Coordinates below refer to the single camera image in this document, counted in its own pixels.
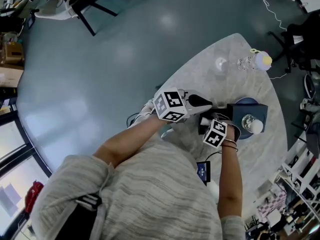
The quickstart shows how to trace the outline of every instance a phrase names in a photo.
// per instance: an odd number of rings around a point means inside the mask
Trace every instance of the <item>floor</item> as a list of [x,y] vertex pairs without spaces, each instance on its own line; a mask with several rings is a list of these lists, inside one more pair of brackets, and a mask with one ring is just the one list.
[[[291,0],[268,0],[283,26],[307,15]],[[262,0],[100,0],[116,18],[95,8],[85,16],[92,37],[77,18],[37,19],[22,38],[25,72],[18,88],[19,117],[33,144],[55,171],[65,156],[92,154],[126,128],[126,119],[153,97],[156,86],[201,50],[233,33],[271,55],[281,51],[268,31],[280,33]],[[284,74],[286,61],[269,76]],[[272,81],[295,142],[304,97],[298,69]]]

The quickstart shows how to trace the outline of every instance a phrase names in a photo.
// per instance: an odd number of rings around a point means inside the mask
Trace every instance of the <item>marble tabletop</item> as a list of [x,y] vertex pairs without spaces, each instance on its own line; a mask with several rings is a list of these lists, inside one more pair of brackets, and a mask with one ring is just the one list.
[[[237,68],[237,60],[249,56],[250,49],[247,41],[238,33],[225,37],[190,59],[160,88],[193,89],[219,107],[235,103],[243,97],[252,97],[268,106],[265,131],[237,142],[243,193],[253,193],[269,179],[285,161],[287,154],[285,121],[268,74],[265,71],[242,71]],[[226,62],[219,69],[217,64],[221,58]],[[172,128],[193,157],[204,161],[217,149],[202,142],[197,123],[197,116],[193,116],[185,123],[172,124]],[[209,160],[211,179],[218,184],[221,155],[213,155]]]

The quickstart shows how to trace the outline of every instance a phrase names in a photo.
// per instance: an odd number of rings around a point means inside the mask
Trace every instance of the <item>gray sweater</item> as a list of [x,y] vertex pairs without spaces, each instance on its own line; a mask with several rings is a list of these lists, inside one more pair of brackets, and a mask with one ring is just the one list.
[[219,219],[190,155],[155,136],[115,169],[92,156],[66,157],[31,213],[37,238],[52,236],[74,199],[99,190],[106,208],[101,240],[245,239],[240,217]]

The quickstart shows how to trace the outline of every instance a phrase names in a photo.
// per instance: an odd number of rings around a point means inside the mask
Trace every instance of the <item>red bag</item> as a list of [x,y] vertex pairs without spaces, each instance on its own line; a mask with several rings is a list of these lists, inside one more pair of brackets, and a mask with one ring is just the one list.
[[30,214],[35,202],[37,200],[37,197],[40,193],[40,191],[44,188],[44,185],[39,182],[39,181],[34,181],[32,187],[28,190],[25,198],[24,198],[24,203],[25,203],[25,211]]

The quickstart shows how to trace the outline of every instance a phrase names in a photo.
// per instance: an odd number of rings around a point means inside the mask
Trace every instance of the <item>black cable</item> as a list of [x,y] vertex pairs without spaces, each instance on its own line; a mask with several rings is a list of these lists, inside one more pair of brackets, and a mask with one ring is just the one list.
[[139,113],[134,113],[134,114],[128,116],[128,118],[126,119],[126,127],[127,127],[127,128],[129,127],[129,125],[128,125],[129,118],[130,118],[130,117],[133,117],[133,116],[135,116],[135,115],[138,115],[138,114],[139,114]]
[[217,152],[214,152],[214,153],[212,153],[212,154],[210,154],[207,158],[206,158],[206,160],[204,160],[204,161],[207,161],[211,156],[213,156],[214,154],[221,154],[222,153],[222,150],[219,150],[219,151],[217,151]]
[[64,0],[61,0],[61,3],[59,5],[56,5],[55,8],[59,8],[63,3],[64,3]]

